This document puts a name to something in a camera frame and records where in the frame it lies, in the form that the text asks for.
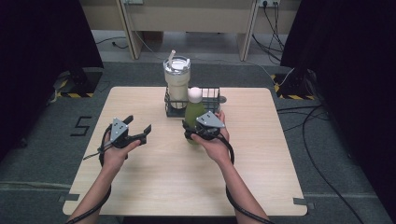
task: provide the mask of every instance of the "hand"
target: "hand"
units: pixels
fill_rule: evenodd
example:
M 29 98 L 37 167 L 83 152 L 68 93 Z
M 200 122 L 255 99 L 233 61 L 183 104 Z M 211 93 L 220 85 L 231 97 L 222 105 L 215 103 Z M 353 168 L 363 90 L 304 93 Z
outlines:
M 105 142 L 110 140 L 110 132 L 106 134 Z M 111 147 L 105 151 L 105 164 L 103 168 L 109 168 L 115 171 L 119 171 L 123 165 L 126 156 L 130 151 L 140 145 L 140 140 L 133 141 L 124 148 Z
M 216 116 L 219 118 L 219 120 L 221 120 L 221 122 L 225 124 L 225 115 L 222 110 L 216 114 Z M 227 141 L 230 141 L 230 135 L 226 128 L 222 128 L 220 133 Z M 215 138 L 213 140 L 207 141 L 195 133 L 191 135 L 191 138 L 198 144 L 202 145 L 206 149 L 206 153 L 209 158 L 216 163 L 230 160 L 228 148 L 219 139 Z

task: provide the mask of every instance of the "black curtain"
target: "black curtain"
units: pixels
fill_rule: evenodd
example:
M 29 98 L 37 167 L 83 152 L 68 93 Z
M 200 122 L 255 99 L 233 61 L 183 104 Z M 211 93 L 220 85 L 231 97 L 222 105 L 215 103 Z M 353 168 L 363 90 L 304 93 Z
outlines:
M 103 67 L 78 0 L 0 1 L 0 160 L 24 137 L 64 71 Z
M 303 0 L 282 65 L 317 74 L 324 104 L 396 222 L 396 1 Z

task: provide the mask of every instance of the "cup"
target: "cup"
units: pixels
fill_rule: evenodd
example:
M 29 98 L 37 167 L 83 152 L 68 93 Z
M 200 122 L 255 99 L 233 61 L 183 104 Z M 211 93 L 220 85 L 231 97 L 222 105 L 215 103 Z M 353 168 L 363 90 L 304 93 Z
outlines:
M 189 101 L 188 88 L 190 81 L 190 59 L 182 56 L 175 56 L 163 61 L 163 71 L 168 84 L 168 94 L 171 106 L 175 109 L 186 107 Z

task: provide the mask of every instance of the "wrist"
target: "wrist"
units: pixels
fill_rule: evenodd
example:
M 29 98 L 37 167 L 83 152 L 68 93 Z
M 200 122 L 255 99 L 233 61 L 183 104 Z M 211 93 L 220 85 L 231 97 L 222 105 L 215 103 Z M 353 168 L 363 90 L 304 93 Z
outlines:
M 226 167 L 229 165 L 233 165 L 233 163 L 231 162 L 230 158 L 225 157 L 225 158 L 221 158 L 219 160 L 216 161 L 216 163 L 218 164 L 218 166 L 221 167 Z
M 109 165 L 104 165 L 102 167 L 101 173 L 104 175 L 117 175 L 117 173 L 120 171 L 120 167 L 115 167 L 115 166 L 109 166 Z

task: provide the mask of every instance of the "yellow and black tape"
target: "yellow and black tape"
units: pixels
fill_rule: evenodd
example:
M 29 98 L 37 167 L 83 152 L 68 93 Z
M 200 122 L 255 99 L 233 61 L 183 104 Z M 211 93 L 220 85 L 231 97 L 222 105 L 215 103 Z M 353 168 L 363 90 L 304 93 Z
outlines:
M 62 82 L 57 97 L 69 97 L 69 98 L 86 98 L 86 97 L 93 97 L 93 92 L 67 92 L 63 91 L 66 89 L 67 80 Z
M 69 98 L 93 97 L 93 93 L 58 92 L 58 97 L 69 97 Z
M 276 75 L 271 75 L 272 80 L 275 80 Z M 291 100 L 314 100 L 314 96 L 312 94 L 284 94 L 282 92 L 282 86 L 276 83 L 274 85 L 274 89 L 276 92 L 276 96 L 281 99 L 291 99 Z

